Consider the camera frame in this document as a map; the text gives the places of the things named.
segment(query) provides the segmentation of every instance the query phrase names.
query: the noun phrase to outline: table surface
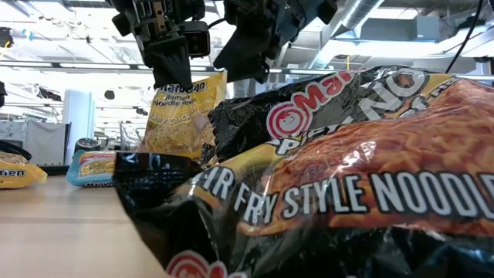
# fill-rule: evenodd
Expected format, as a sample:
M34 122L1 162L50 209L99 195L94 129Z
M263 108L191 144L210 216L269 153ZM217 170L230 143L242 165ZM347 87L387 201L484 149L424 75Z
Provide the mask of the table surface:
M113 188L75 188L65 177L0 190L5 278L161 278Z

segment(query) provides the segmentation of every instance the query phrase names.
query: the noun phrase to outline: yellow noodle package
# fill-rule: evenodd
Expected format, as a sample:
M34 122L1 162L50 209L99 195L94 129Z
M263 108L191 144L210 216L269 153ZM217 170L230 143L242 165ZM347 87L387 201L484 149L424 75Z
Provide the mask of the yellow noodle package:
M0 188L23 188L46 183L47 174L23 156L0 152Z
M225 99L226 72L193 85L191 91L177 84L156 90L142 143L145 151L199 159L203 144L214 145L208 113Z

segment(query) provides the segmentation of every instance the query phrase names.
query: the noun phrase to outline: blue ramen package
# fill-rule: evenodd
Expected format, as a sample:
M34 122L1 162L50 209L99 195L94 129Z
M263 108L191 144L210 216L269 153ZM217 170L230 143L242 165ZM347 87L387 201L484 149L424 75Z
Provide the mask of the blue ramen package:
M114 170L115 151L78 150L67 172L67 181L80 187L110 187Z

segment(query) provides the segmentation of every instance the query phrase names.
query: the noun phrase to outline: ceiling light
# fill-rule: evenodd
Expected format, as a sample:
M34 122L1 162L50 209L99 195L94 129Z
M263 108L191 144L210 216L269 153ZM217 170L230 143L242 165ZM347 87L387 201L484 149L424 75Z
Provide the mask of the ceiling light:
M313 69L291 69L290 74L306 74L306 75L325 75L334 73L334 70L313 70Z
M191 71L206 71L207 69L205 66L191 66Z
M66 68L77 68L77 69L122 69L128 70L129 65L119 65L119 64L97 64L97 63L61 63L61 67Z
M494 76L480 76L480 75L469 75L469 74L459 74L456 76L460 78L468 78L470 80L494 81Z
M3 61L0 66L31 66L31 67L52 67L51 63L35 63L35 62L16 62Z
M420 58L437 54L438 50L435 42L362 42L355 53L383 58Z

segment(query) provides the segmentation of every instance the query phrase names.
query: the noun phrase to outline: yellow label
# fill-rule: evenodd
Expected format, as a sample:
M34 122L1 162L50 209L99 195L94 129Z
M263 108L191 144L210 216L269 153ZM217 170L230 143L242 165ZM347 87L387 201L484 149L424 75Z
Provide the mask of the yellow label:
M80 168L80 175L96 175L102 173L113 173L115 169L115 161L113 159L107 159L102 161L93 161Z
M87 151L80 156L80 175L113 173L115 170L115 152Z

